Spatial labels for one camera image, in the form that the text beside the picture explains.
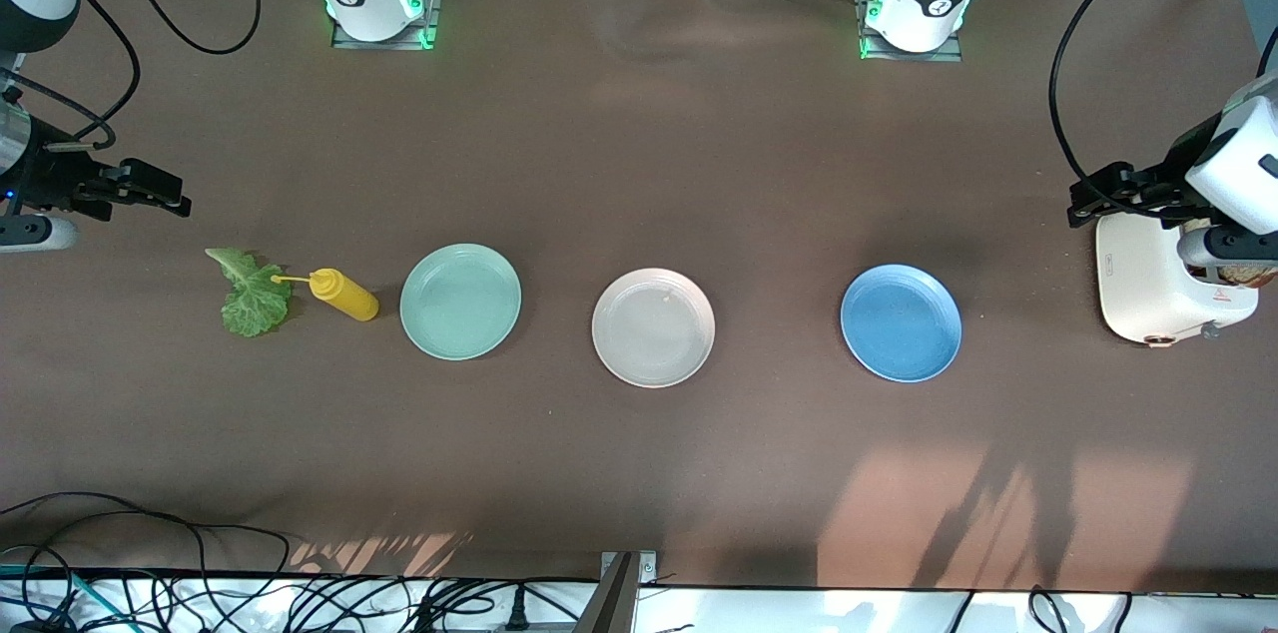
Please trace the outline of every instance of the plate rim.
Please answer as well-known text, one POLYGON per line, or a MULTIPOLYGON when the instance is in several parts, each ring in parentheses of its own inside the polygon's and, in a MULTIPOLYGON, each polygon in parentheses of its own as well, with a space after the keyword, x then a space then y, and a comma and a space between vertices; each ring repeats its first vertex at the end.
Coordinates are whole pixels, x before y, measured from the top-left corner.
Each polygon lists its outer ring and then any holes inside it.
POLYGON ((847 288, 845 288, 845 290, 843 290, 843 297, 840 299, 840 304, 838 304, 838 329, 840 329, 840 332, 843 334, 843 345, 847 347, 847 350, 851 352, 852 357, 856 358, 856 361, 861 364, 861 367, 864 367, 870 373, 877 375, 879 379, 884 379, 884 380, 895 382, 895 384, 921 384, 924 381, 930 381, 932 379, 935 379, 937 376, 941 376, 958 358, 958 350, 962 348, 962 311, 958 309, 958 302, 955 301, 953 294, 950 293, 950 289, 946 288, 946 285, 942 284, 939 279, 937 279, 932 274, 924 271, 923 269, 919 269, 916 266, 910 266, 909 263, 881 263, 881 265, 877 265, 877 266, 872 266, 870 269, 866 269, 865 271, 861 271, 860 274, 858 274, 856 277, 854 277, 852 281, 850 284, 847 284, 847 288), (920 280, 920 281, 923 281, 925 284, 929 284, 930 285, 929 288, 939 289, 939 292, 942 294, 944 294, 942 301, 948 302, 948 306, 951 308, 953 308, 953 312, 955 312, 955 324, 957 326, 957 338, 955 340, 953 350, 950 352, 950 358, 946 359, 946 363, 943 366, 941 366, 934 372, 932 372, 932 373, 929 373, 929 375, 927 375, 927 376, 924 376, 921 379, 897 379, 897 377, 882 373, 881 370, 870 366, 869 363, 866 363, 866 361, 864 358, 861 358, 861 354, 859 354, 856 352, 856 348, 852 345, 851 338, 847 334, 847 322, 845 320, 843 313, 845 313, 845 309, 849 306, 849 297, 851 297, 852 289, 856 288, 856 283, 860 281, 861 279, 866 277, 868 275, 872 275, 872 274, 884 274, 884 272, 889 272, 889 271, 909 272, 910 276, 914 277, 915 280, 920 280))
POLYGON ((408 272, 408 276, 404 279, 404 288, 403 288, 403 290, 400 290, 400 311, 399 311, 400 316, 399 316, 399 318, 400 318, 400 327, 404 330, 404 335, 408 336, 408 340, 412 341, 413 345, 418 348, 418 350, 420 350, 422 353, 424 353, 427 356, 435 357, 435 358, 437 358, 440 361, 472 361, 472 359, 479 358, 481 356, 487 354, 488 352, 492 352, 493 349, 496 349, 497 347, 500 347, 502 343, 505 343, 506 338, 510 336, 510 332, 515 330, 515 325, 519 322, 519 315, 523 313, 523 311, 524 311, 524 285, 523 285, 523 281, 520 281, 520 279, 519 279, 519 271, 515 269, 515 265, 512 265, 511 261, 509 258, 506 258, 506 256, 502 256, 502 253, 500 251, 497 251, 497 249, 495 249, 492 247, 484 246, 484 244, 474 243, 474 242, 458 242, 458 243, 454 243, 454 244, 442 246, 442 247, 438 247, 437 249, 432 251, 431 253, 423 256, 422 260, 418 261, 413 266, 412 271, 408 272), (506 327, 506 331, 502 332, 501 336, 497 336, 496 343, 493 343, 487 349, 484 349, 484 350, 482 350, 482 352, 479 352, 477 354, 473 354, 473 356, 465 356, 465 357, 441 356, 440 353, 436 353, 433 350, 427 349, 424 345, 422 345, 413 336, 413 332, 409 331, 409 329, 408 329, 408 322, 404 320, 404 302, 405 302, 405 298, 408 297, 408 293, 409 293, 409 281, 412 281, 413 276, 415 276, 418 274, 418 271, 423 266, 426 266, 426 262, 431 257, 433 257, 433 256, 443 256, 446 253, 451 253, 450 249, 483 249, 483 251, 486 251, 486 252, 488 252, 488 253, 491 253, 493 256, 497 256, 497 258, 506 265, 506 269, 510 270, 510 275, 511 275, 511 277, 515 281, 515 315, 511 317, 510 326, 506 327))
POLYGON ((717 334, 717 325, 714 322, 714 306, 711 304, 711 299, 708 295, 705 295, 703 288, 698 286, 697 281, 693 281, 691 279, 689 279, 684 274, 680 274, 679 271, 671 269, 661 269, 656 266, 649 266, 645 269, 635 269, 634 271, 627 271, 621 276, 612 279, 612 283, 604 286, 603 293, 601 293, 598 299, 594 301, 594 311, 590 313, 590 344, 594 347, 596 358, 598 358, 599 362, 603 363, 603 368, 607 368, 608 373, 612 373, 612 376, 616 377, 619 381, 639 389, 648 389, 648 390, 667 389, 671 386, 677 386, 684 381, 691 379, 694 375, 697 375, 699 370, 702 370, 703 366, 705 366, 705 362, 709 361, 711 352, 714 350, 716 334, 717 334), (617 294, 620 294, 625 289, 629 289, 633 285, 633 283, 630 281, 643 283, 644 280, 653 280, 658 275, 663 277, 675 279, 675 281, 680 286, 685 288, 685 293, 689 293, 690 290, 690 293, 695 294, 695 298, 699 301, 693 301, 691 303, 694 304, 694 307, 697 307, 698 304, 703 304, 705 313, 709 316, 709 324, 708 324, 709 340, 707 341, 705 353, 702 356, 700 361, 698 361, 697 366, 691 367, 691 370, 688 371, 688 373, 685 373, 682 377, 676 379, 675 381, 671 381, 668 384, 639 384, 631 381, 630 379, 626 379, 625 376, 619 373, 615 368, 612 368, 612 366, 608 363, 608 359, 606 359, 603 357, 603 353, 599 352, 599 336, 598 336, 599 317, 602 313, 603 302, 610 298, 615 299, 617 294), (620 290, 613 293, 613 289, 620 289, 620 290))

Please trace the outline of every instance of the cable connector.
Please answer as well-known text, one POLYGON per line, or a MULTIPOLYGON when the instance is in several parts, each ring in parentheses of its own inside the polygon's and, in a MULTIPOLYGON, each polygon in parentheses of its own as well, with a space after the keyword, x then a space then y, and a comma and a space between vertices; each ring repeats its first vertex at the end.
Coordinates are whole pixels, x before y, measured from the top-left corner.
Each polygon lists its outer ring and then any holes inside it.
POLYGON ((506 630, 528 630, 528 615, 524 613, 524 583, 515 588, 515 601, 510 606, 510 620, 506 630))

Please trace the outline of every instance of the plate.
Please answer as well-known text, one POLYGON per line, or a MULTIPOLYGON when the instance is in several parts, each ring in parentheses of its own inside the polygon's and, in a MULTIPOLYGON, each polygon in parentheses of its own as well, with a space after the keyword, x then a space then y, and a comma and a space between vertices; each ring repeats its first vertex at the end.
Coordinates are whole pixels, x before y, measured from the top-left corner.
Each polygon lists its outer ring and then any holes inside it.
POLYGON ((843 340, 856 361, 888 381, 918 384, 958 356, 958 306, 930 274, 891 263, 856 277, 840 309, 843 340))
POLYGON ((684 274, 640 269, 604 289, 590 335, 613 376, 662 389, 688 380, 705 363, 714 345, 714 311, 684 274))
POLYGON ((486 246, 452 244, 423 258, 404 283, 400 320, 417 348, 445 361, 483 356, 515 327, 519 276, 486 246))

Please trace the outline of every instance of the white plate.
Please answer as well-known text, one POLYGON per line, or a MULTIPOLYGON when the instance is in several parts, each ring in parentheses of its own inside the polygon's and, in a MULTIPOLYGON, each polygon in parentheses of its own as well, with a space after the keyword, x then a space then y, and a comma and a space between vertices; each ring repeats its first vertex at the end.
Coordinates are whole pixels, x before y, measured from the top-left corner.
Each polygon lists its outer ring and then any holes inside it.
POLYGON ((640 269, 604 289, 590 335, 599 361, 617 379, 662 389, 705 363, 714 345, 714 311, 684 274, 640 269))

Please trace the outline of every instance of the green lettuce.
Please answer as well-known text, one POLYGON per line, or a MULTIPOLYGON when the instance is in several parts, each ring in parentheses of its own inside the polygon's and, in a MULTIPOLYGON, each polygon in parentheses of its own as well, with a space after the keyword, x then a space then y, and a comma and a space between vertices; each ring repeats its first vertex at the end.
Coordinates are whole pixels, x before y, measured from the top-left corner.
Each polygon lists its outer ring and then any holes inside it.
POLYGON ((271 280, 284 275, 279 266, 258 267, 253 254, 236 248, 206 248, 204 253, 222 266, 222 275, 231 283, 231 293, 222 304, 222 326, 227 331, 258 336, 284 321, 293 286, 271 280))

